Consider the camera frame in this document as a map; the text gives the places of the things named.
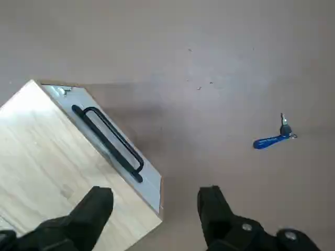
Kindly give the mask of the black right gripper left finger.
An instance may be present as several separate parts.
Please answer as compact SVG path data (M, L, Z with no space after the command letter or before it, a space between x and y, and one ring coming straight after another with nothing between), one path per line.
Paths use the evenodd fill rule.
M113 207L112 190L94 186L66 216L44 221L21 237L1 230L1 250L93 250Z

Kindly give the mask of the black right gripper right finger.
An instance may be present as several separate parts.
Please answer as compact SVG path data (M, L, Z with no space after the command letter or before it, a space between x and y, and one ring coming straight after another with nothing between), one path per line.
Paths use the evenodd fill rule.
M197 211L208 250L319 250L301 231L271 235L258 221L235 215L218 186L199 189Z

